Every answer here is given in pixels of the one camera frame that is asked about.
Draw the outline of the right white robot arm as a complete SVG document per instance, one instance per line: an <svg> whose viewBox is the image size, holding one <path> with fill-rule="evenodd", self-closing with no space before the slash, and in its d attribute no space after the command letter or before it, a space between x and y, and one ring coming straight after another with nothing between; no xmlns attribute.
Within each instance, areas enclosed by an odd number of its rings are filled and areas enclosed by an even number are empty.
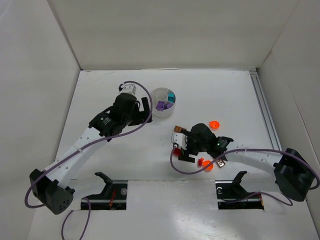
<svg viewBox="0 0 320 240"><path fill-rule="evenodd" d="M320 186L320 178L304 158L294 149L248 148L234 144L230 137L216 136L204 123L194 125L191 130L175 126L171 142L173 149L179 149L178 159L195 163L199 153L207 153L212 160L199 170L174 170L183 175L195 175L206 171L219 161L240 163L260 170L247 176L240 170L234 179L219 180L216 183L218 199L233 204L255 195L277 192L287 198L286 205L293 201L303 202L310 190Z"/></svg>

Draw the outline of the white round divided container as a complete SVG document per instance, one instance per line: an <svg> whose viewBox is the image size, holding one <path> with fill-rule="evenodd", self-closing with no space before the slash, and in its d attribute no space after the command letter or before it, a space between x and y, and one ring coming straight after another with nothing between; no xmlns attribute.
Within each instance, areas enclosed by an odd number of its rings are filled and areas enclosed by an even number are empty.
<svg viewBox="0 0 320 240"><path fill-rule="evenodd" d="M173 114L176 106L175 93L165 87L155 88L151 92L152 114L158 118L167 118Z"/></svg>

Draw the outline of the teal lego brick pair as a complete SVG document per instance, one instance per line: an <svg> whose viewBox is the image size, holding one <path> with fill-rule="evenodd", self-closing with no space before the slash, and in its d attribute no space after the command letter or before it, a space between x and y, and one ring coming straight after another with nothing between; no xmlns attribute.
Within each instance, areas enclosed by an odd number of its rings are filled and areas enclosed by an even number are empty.
<svg viewBox="0 0 320 240"><path fill-rule="evenodd" d="M175 95L174 95L173 93L168 93L167 96L168 96L168 98L167 98L168 102L174 104L174 103L175 103L175 100L176 100Z"/></svg>

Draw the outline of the red lego brick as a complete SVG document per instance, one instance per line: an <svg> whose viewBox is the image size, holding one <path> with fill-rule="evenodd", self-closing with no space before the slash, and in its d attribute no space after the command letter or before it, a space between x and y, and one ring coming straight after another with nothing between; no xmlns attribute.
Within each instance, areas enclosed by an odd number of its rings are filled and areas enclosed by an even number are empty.
<svg viewBox="0 0 320 240"><path fill-rule="evenodd" d="M180 148L174 148L173 155L176 157L179 157L181 155L181 149Z"/></svg>

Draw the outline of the purple printed lego brick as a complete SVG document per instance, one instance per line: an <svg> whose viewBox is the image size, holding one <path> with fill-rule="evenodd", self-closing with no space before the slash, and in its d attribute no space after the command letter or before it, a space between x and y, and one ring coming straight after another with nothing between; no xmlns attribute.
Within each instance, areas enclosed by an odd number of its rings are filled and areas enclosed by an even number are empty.
<svg viewBox="0 0 320 240"><path fill-rule="evenodd" d="M172 106L174 105L174 103L172 102L168 102L164 105L164 109L167 110L167 109L170 109Z"/></svg>

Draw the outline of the orange round lego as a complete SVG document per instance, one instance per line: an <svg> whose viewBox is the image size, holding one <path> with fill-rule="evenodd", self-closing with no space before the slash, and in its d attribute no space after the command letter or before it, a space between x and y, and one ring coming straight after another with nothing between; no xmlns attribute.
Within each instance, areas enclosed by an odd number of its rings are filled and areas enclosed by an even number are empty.
<svg viewBox="0 0 320 240"><path fill-rule="evenodd" d="M218 130L220 128L220 123L216 120L210 121L209 126L213 130Z"/></svg>

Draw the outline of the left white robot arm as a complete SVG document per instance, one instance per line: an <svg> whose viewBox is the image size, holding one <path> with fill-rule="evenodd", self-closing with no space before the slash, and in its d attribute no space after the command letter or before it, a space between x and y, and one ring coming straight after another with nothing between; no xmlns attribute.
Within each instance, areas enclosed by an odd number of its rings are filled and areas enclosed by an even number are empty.
<svg viewBox="0 0 320 240"><path fill-rule="evenodd" d="M137 100L135 95L120 93L112 106L98 113L88 124L77 142L47 169L34 169L29 175L28 194L33 194L42 206L53 214L64 212L74 199L75 189L70 181L87 160L114 138L132 134L151 122L153 100L151 95ZM127 126L135 129L124 133Z"/></svg>

